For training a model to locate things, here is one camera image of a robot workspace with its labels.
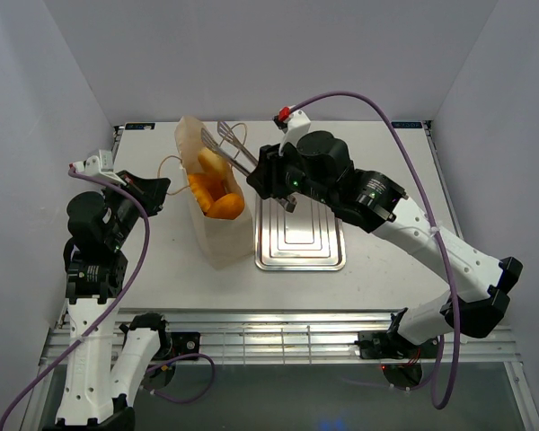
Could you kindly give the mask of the fake ring donut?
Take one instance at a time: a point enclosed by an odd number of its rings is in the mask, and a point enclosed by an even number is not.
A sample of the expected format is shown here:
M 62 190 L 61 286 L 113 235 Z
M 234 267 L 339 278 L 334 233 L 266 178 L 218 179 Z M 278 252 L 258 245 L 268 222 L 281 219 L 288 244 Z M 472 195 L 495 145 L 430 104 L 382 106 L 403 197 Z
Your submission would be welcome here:
M 203 147 L 198 153 L 198 162 L 204 173 L 215 175 L 220 180 L 224 180 L 228 173 L 228 163 L 219 154 Z

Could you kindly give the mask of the brown paper bag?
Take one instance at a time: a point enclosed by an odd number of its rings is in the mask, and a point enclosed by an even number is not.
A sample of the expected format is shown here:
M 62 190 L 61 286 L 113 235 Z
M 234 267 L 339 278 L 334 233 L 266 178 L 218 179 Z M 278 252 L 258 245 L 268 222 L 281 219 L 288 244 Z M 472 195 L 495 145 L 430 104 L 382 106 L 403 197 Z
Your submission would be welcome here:
M 229 162 L 202 142 L 206 125 L 184 116 L 174 130 L 183 186 L 169 191 L 184 195 L 199 247 L 215 269 L 228 267 L 253 253 L 252 212 Z

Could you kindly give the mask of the fake sesame round bread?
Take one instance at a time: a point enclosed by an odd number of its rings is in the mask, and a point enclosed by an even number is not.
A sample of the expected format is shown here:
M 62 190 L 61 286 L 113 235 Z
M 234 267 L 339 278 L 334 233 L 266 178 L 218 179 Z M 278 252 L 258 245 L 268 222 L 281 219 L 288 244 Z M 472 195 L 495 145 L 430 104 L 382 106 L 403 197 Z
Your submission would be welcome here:
M 244 208 L 245 202 L 242 196 L 236 193 L 228 193 L 211 205 L 206 212 L 206 217 L 235 220 L 243 212 Z

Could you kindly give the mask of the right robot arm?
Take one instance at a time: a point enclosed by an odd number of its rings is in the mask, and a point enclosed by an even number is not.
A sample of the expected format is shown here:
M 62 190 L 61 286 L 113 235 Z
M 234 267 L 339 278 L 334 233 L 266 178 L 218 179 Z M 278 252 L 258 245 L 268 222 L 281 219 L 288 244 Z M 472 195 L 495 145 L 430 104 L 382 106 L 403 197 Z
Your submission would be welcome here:
M 347 144 L 333 134 L 315 131 L 297 145 L 263 146 L 246 181 L 262 199 L 297 193 L 318 201 L 342 222 L 392 243 L 444 281 L 455 281 L 456 295 L 444 293 L 393 317 L 387 343 L 397 356 L 453 331 L 456 314 L 461 333 L 475 339 L 487 337 L 503 320 L 522 263 L 488 256 L 432 226 L 403 187 L 381 172 L 356 168 Z

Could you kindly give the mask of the long fake baguette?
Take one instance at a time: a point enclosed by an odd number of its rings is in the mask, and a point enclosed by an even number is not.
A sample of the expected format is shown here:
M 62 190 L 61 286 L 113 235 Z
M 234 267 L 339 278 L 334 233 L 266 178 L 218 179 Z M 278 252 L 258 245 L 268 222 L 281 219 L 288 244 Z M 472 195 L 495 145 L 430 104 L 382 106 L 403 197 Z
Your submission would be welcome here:
M 225 187 L 215 174 L 191 173 L 188 175 L 188 180 L 190 190 L 204 214 L 225 195 Z

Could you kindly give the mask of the metal tongs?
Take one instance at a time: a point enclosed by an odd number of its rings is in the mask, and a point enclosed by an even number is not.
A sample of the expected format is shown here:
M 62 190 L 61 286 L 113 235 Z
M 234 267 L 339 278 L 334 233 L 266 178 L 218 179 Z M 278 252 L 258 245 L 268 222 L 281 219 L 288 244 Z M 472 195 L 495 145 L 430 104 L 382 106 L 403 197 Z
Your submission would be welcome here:
M 217 133 L 222 140 L 218 143 L 206 128 L 200 131 L 202 144 L 211 151 L 223 157 L 233 168 L 239 171 L 245 178 L 253 171 L 258 159 L 250 150 L 237 138 L 234 131 L 224 121 L 218 121 L 216 125 Z M 296 199 L 293 195 L 286 198 L 273 198 L 288 213 L 292 213 L 296 208 Z

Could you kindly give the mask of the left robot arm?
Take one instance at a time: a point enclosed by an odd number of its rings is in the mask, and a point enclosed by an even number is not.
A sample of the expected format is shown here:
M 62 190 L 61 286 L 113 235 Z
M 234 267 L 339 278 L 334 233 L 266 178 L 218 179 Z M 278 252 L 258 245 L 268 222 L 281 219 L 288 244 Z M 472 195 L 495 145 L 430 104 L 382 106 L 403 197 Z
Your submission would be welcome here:
M 64 251 L 70 353 L 52 430 L 131 430 L 134 402 L 150 362 L 167 356 L 172 336 L 158 313 L 122 326 L 124 341 L 112 357 L 119 300 L 132 285 L 122 246 L 137 221 L 163 208 L 170 182 L 121 171 L 100 192 L 83 192 L 66 207 L 70 238 Z

